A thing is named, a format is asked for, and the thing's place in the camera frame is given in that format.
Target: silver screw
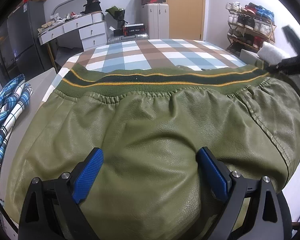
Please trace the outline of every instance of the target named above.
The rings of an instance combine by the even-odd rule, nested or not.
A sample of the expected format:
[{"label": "silver screw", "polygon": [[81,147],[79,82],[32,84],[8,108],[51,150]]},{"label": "silver screw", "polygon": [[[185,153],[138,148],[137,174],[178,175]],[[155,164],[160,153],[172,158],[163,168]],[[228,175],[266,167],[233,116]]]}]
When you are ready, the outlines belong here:
[{"label": "silver screw", "polygon": [[32,184],[37,184],[39,182],[39,178],[35,177],[32,179]]},{"label": "silver screw", "polygon": [[235,178],[238,178],[241,176],[241,173],[239,171],[232,171],[232,176],[234,176]]},{"label": "silver screw", "polygon": [[63,179],[67,179],[67,178],[69,178],[70,177],[70,173],[69,172],[64,172],[64,173],[62,173],[62,175],[61,175],[61,178],[63,178]]},{"label": "silver screw", "polygon": [[263,181],[266,182],[266,183],[269,183],[270,182],[270,178],[268,176],[264,176],[263,178]]}]

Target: checkered tablecloth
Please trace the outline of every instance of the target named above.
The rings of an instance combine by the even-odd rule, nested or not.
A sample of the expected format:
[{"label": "checkered tablecloth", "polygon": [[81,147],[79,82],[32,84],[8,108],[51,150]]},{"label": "checkered tablecloth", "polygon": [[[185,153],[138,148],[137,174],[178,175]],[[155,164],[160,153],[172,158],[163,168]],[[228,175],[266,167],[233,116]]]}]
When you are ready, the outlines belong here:
[{"label": "checkered tablecloth", "polygon": [[175,68],[177,65],[198,71],[246,65],[227,51],[205,41],[166,39],[110,44],[69,58],[50,85],[42,103],[47,101],[52,91],[76,63],[88,70],[105,73],[117,69]]}]

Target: folded plaid garment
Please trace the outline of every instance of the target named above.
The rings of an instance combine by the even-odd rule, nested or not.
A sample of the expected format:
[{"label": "folded plaid garment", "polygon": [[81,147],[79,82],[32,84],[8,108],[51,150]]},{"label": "folded plaid garment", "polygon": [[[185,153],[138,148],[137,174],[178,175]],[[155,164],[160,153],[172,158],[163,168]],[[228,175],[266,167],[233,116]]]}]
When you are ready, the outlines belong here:
[{"label": "folded plaid garment", "polygon": [[16,119],[29,104],[31,85],[23,74],[11,80],[0,91],[0,167]]}]

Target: suitcase handle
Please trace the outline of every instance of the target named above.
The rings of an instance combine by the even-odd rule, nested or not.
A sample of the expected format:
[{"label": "suitcase handle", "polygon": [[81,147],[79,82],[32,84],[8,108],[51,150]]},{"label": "suitcase handle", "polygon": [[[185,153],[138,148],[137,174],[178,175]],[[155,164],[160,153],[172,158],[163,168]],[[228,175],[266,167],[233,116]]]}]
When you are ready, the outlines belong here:
[{"label": "suitcase handle", "polygon": [[128,36],[128,37],[120,37],[120,40],[122,41],[127,41],[127,40],[133,40],[133,39],[136,39],[137,38],[137,35],[133,35],[133,36]]}]

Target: white desk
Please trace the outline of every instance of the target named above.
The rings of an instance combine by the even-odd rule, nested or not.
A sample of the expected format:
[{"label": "white desk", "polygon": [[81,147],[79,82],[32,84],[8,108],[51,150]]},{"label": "white desk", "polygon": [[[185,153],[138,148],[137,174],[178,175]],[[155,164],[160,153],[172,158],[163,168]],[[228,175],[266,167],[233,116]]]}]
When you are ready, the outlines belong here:
[{"label": "white desk", "polygon": [[57,27],[49,28],[44,34],[39,36],[40,44],[46,44],[47,42],[76,29],[79,30],[84,51],[107,44],[106,22],[102,21],[101,12],[93,12],[67,21]]}]

